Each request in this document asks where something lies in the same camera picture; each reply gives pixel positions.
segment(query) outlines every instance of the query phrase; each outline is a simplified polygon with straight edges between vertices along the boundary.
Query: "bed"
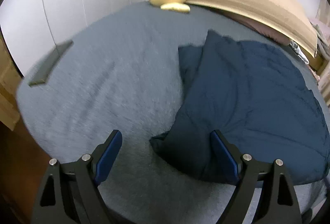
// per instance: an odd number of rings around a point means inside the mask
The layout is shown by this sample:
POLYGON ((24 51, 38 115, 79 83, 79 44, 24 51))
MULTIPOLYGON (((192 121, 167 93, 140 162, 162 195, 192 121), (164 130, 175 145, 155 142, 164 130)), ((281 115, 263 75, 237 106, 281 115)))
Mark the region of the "bed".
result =
MULTIPOLYGON (((130 5, 73 37, 46 84, 29 86, 39 63, 18 89, 29 132, 61 163, 92 152, 113 129, 122 132, 122 148, 99 190, 111 210, 134 223, 216 223, 234 190, 177 171, 149 144, 153 135, 170 129, 182 104, 178 46, 202 45, 209 29, 280 47, 319 101, 329 128, 330 112, 317 82, 289 46, 198 6, 182 14, 147 2, 130 5)), ((323 181, 295 190, 301 212, 326 193, 323 181)), ((244 223, 251 222, 259 196, 255 189, 244 223)))

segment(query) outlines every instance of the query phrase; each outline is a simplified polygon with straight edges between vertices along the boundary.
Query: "fuzzy gray bedspread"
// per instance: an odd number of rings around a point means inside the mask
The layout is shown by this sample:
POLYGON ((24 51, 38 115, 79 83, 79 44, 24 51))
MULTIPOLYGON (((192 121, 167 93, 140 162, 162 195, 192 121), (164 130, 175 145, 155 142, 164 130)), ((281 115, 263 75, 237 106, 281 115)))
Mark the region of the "fuzzy gray bedspread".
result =
MULTIPOLYGON (((204 8, 192 6, 182 14, 142 2, 76 35, 47 84, 28 86, 37 65, 19 87, 27 128, 62 163, 91 153, 113 129, 122 132, 122 148, 99 190, 111 209, 136 223, 216 223, 234 190, 180 173, 149 144, 153 135, 170 129, 181 106, 178 46, 202 45, 208 29, 278 46, 204 8)), ((330 113, 314 78, 289 47, 284 50, 319 100, 329 126, 330 113)), ((324 198, 323 182, 295 189, 301 211, 324 198)), ((256 189, 245 223, 251 222, 259 195, 256 189)))

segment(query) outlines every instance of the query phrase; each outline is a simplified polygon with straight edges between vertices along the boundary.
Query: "folded blanket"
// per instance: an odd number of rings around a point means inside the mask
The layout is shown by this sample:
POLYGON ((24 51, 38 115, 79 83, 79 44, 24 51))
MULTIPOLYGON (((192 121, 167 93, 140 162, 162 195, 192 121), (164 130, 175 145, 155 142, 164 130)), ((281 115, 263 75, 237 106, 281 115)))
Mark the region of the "folded blanket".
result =
POLYGON ((219 129, 259 161, 281 159, 295 185, 329 170, 329 132, 318 101, 298 69, 276 47, 236 42, 209 31, 203 47, 179 48, 184 102, 154 151, 194 178, 229 183, 210 144, 219 129))

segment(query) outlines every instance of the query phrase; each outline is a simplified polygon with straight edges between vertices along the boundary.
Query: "silver bolt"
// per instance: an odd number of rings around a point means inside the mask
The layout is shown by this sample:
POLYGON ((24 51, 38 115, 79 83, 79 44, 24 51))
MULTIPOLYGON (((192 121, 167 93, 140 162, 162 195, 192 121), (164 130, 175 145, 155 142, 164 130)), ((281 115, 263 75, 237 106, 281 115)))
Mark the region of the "silver bolt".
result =
POLYGON ((89 154, 85 154, 81 158, 82 158, 83 161, 88 161, 90 159, 90 155, 89 154))
POLYGON ((54 166, 55 164, 57 164, 57 160, 56 160, 56 159, 51 159, 51 160, 49 161, 49 164, 50 164, 51 166, 54 166))
POLYGON ((251 161, 252 160, 252 156, 250 154, 244 154, 243 155, 243 159, 246 161, 251 161))
POLYGON ((279 165, 279 166, 283 165, 283 161, 280 160, 280 159, 277 159, 275 162, 276 162, 276 164, 279 165))

